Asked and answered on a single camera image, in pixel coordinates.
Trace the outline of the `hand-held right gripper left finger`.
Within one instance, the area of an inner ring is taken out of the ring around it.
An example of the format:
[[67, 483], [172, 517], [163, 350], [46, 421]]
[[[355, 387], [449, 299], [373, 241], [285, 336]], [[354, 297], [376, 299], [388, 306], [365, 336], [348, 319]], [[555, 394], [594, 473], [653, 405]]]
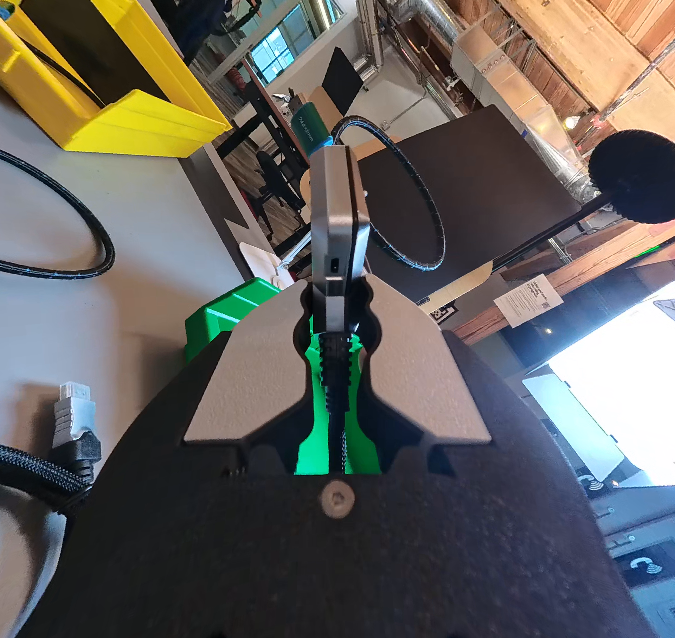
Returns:
[[184, 434], [187, 444], [273, 447], [295, 473], [311, 432], [310, 284], [299, 280], [230, 332]]

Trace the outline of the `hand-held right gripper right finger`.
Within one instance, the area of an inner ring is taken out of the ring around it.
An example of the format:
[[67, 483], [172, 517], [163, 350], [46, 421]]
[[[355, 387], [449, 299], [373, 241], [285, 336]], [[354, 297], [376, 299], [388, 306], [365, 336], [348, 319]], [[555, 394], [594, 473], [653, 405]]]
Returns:
[[489, 445], [492, 436], [434, 320], [374, 274], [359, 281], [358, 291], [365, 351], [358, 423], [380, 471], [406, 448], [429, 465], [437, 448]]

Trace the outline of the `green plastic bin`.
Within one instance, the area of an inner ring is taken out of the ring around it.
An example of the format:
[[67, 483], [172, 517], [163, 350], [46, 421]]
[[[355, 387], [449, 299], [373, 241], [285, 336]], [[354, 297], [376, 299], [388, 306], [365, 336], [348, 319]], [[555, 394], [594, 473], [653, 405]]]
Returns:
[[[189, 364], [220, 333], [230, 332], [252, 310], [279, 294], [270, 283], [254, 278], [199, 308], [185, 320], [187, 342], [184, 361]], [[380, 474], [375, 444], [361, 430], [357, 419], [357, 392], [360, 382], [362, 344], [356, 334], [350, 342], [349, 410], [345, 415], [343, 472]], [[328, 423], [325, 388], [321, 380], [319, 340], [310, 324], [310, 343], [305, 354], [311, 371], [314, 426], [298, 451], [296, 474], [327, 474], [329, 469]]]

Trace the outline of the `black adapter hub with cable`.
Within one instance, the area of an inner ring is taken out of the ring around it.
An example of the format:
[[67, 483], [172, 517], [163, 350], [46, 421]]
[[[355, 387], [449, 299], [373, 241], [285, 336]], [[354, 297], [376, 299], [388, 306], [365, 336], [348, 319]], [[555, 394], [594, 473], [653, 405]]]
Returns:
[[[348, 300], [362, 275], [370, 221], [358, 162], [333, 132], [310, 155], [313, 334], [318, 340], [321, 385], [327, 411], [330, 472], [346, 471], [346, 415], [350, 409], [352, 334], [358, 323]], [[47, 459], [1, 445], [1, 486], [39, 499], [72, 517], [94, 482], [101, 460], [95, 404], [89, 387], [61, 385], [54, 406], [53, 445]]]

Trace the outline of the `yellow plastic bin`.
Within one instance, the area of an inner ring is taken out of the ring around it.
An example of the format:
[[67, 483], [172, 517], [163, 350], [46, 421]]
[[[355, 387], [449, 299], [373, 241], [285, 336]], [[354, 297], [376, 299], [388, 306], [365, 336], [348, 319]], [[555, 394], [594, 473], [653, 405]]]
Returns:
[[1, 89], [65, 151], [186, 158], [232, 125], [138, 0], [91, 0], [162, 89], [168, 102], [141, 90], [99, 109], [36, 58], [27, 39], [84, 80], [22, 11], [1, 20]]

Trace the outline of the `white paper notice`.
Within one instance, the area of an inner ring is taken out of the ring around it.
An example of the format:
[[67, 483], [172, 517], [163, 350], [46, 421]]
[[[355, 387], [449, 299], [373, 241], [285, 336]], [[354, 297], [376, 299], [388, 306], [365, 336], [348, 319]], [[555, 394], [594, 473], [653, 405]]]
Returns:
[[564, 303], [543, 273], [496, 298], [494, 304], [515, 329]]

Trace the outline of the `black office chair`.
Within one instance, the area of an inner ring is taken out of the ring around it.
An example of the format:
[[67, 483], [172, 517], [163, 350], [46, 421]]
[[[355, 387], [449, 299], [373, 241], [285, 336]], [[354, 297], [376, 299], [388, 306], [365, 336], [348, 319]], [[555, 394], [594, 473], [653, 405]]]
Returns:
[[280, 203], [285, 203], [295, 213], [299, 214], [305, 203], [289, 185], [279, 165], [265, 151], [258, 151], [256, 159], [260, 167], [260, 173], [265, 180], [265, 186], [261, 188], [258, 203], [262, 206], [270, 199], [276, 198]]

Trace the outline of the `wood-rimmed black board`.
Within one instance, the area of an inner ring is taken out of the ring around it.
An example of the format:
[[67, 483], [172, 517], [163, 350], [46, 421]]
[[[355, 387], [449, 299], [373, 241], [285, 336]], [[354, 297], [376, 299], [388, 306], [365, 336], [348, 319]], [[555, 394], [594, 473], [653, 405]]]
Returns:
[[[494, 106], [402, 140], [437, 207], [446, 254], [435, 271], [395, 262], [368, 242], [371, 271], [418, 302], [578, 211], [528, 142]], [[359, 160], [371, 224], [403, 254], [431, 262], [436, 238], [417, 188], [389, 149]]]

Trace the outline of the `brown desk black legs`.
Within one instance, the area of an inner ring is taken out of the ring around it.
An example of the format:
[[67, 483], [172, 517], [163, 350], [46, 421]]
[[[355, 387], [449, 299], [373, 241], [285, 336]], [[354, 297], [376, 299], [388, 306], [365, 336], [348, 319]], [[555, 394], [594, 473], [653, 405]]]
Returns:
[[249, 139], [251, 133], [259, 126], [265, 126], [281, 151], [292, 176], [300, 180], [309, 167], [308, 155], [302, 149], [290, 124], [273, 102], [271, 95], [266, 91], [248, 60], [244, 59], [242, 64], [250, 76], [250, 81], [245, 84], [244, 94], [255, 114], [242, 127], [235, 129], [215, 150], [218, 156], [224, 159]]

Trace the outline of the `tan rounded board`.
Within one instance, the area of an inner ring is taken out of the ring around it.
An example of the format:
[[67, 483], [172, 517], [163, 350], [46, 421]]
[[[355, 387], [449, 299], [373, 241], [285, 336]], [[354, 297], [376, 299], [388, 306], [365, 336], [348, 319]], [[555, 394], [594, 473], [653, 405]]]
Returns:
[[314, 104], [317, 113], [329, 133], [331, 133], [333, 128], [345, 117], [345, 114], [340, 112], [329, 94], [321, 85], [317, 86], [309, 94], [308, 102]]

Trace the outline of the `black fuzzy round object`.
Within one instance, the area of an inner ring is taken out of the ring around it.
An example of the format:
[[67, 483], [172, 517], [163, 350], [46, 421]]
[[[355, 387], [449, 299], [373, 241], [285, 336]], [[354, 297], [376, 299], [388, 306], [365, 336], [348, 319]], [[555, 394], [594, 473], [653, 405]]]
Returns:
[[494, 260], [492, 271], [509, 265], [608, 204], [636, 223], [659, 225], [674, 219], [674, 142], [642, 129], [628, 129], [597, 144], [589, 178], [599, 192], [572, 216]]

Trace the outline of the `black bin divider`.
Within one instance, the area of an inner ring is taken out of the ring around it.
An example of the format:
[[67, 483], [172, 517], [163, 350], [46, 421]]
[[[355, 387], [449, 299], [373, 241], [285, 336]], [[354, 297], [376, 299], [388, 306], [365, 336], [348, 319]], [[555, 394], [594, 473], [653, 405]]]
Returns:
[[91, 0], [21, 0], [22, 11], [104, 104], [162, 89]]

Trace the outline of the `black wall panel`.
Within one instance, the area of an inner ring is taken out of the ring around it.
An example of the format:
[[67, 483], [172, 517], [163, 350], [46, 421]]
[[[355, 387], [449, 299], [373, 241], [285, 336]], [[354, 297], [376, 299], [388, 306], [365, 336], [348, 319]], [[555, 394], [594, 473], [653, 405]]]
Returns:
[[347, 115], [362, 87], [362, 78], [342, 49], [336, 46], [333, 49], [322, 88], [342, 117]]

